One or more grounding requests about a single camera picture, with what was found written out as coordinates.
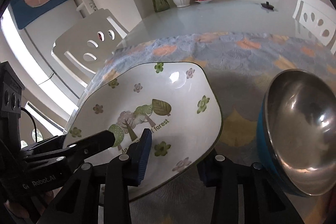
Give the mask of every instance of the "white chair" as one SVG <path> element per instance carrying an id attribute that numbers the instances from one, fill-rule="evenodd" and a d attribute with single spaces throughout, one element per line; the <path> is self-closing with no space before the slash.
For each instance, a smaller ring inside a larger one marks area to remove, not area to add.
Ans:
<path id="1" fill-rule="evenodd" d="M 331 52 L 335 54 L 336 10 L 320 0 L 298 0 L 293 18 L 323 45 L 333 44 Z"/>
<path id="2" fill-rule="evenodd" d="M 114 54 L 126 32 L 109 10 L 99 9 L 56 39 L 51 55 L 87 87 L 105 60 Z"/>

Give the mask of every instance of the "patterned tablecloth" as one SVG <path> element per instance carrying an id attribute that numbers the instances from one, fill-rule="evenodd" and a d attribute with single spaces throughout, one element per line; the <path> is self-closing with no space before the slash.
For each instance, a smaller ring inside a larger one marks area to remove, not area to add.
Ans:
<path id="1" fill-rule="evenodd" d="M 258 161 L 256 126 L 264 93 L 282 70 L 299 68 L 322 78 L 336 91 L 336 58 L 319 42 L 270 34 L 205 33 L 157 39 L 116 51 L 95 75 L 79 106 L 96 89 L 128 69 L 149 62 L 186 61 L 200 65 L 223 113 L 217 152 L 236 163 Z M 67 125 L 71 126 L 75 115 Z M 210 223 L 214 189 L 199 181 L 196 167 L 131 203 L 132 223 Z M 291 201 L 305 223 L 320 223 L 328 195 Z"/>

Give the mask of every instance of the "window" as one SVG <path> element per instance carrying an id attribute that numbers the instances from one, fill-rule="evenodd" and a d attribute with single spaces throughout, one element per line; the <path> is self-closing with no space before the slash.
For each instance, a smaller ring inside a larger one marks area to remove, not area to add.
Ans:
<path id="1" fill-rule="evenodd" d="M 25 109 L 38 120 L 53 136 L 59 136 L 63 134 L 64 128 L 56 124 L 53 120 L 48 118 L 42 112 L 40 112 L 36 107 L 34 107 L 30 102 L 27 102 Z M 35 141 L 35 131 L 32 132 L 33 140 Z M 39 140 L 39 130 L 37 131 L 37 141 Z"/>
<path id="2" fill-rule="evenodd" d="M 22 140 L 21 141 L 21 149 L 26 147 L 26 146 L 28 146 L 28 144 L 24 140 Z"/>
<path id="3" fill-rule="evenodd" d="M 40 141 L 43 141 L 43 136 L 42 136 L 42 133 L 41 131 L 39 131 L 39 129 L 37 128 L 36 129 L 36 133 L 37 133 L 37 141 L 40 142 Z M 35 129 L 33 129 L 33 131 L 31 132 L 31 136 L 33 137 L 33 141 L 35 141 Z"/>
<path id="4" fill-rule="evenodd" d="M 30 54 L 18 33 L 8 8 L 1 18 L 1 29 L 6 41 L 20 64 L 36 84 L 67 114 L 78 107 L 49 79 Z"/>

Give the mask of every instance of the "white ceramic bowl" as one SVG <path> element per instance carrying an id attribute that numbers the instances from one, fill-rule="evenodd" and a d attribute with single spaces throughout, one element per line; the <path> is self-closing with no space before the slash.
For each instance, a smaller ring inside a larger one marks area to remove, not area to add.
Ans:
<path id="1" fill-rule="evenodd" d="M 214 147 L 222 115 L 201 67 L 194 63 L 138 65 L 94 92 L 83 104 L 64 147 L 103 130 L 114 132 L 115 147 L 86 161 L 108 163 L 152 130 L 146 175 L 129 188 L 134 200 L 171 180 Z"/>

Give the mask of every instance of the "black cable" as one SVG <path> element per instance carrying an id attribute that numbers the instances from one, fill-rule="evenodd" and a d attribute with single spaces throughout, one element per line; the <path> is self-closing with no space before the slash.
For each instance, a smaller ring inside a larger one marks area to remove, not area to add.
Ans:
<path id="1" fill-rule="evenodd" d="M 37 129 L 36 129 L 36 123 L 34 118 L 32 117 L 32 115 L 29 113 L 28 110 L 26 110 L 24 107 L 21 108 L 22 111 L 26 112 L 28 114 L 28 116 L 31 118 L 31 120 L 33 121 L 34 124 L 34 130 L 35 130 L 35 142 L 37 143 Z"/>

